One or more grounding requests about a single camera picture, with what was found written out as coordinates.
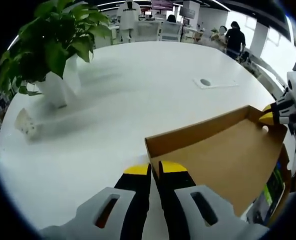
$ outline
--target person in white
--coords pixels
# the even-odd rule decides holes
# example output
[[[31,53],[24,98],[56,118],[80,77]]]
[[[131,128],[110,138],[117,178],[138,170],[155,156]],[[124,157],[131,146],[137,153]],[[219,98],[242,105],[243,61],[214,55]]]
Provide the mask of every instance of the person in white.
[[[126,0],[118,8],[117,16],[120,18],[120,32],[123,43],[131,42],[134,24],[139,20],[140,14],[140,6],[136,2],[133,2],[133,0]]]

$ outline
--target white table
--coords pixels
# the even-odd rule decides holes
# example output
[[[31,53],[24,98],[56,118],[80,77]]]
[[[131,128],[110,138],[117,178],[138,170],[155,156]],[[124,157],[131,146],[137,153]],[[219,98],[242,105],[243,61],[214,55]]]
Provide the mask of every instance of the white table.
[[[95,50],[78,59],[82,92],[75,106],[52,110],[43,96],[18,94],[0,134],[0,176],[37,229],[62,225],[77,207],[113,187],[124,169],[148,162],[144,137],[197,123],[244,105],[263,109],[272,96],[222,52],[179,42],[136,42]],[[200,89],[193,79],[214,85]],[[27,143],[14,129],[27,108],[44,124],[42,139]],[[143,239],[167,239],[155,184]]]

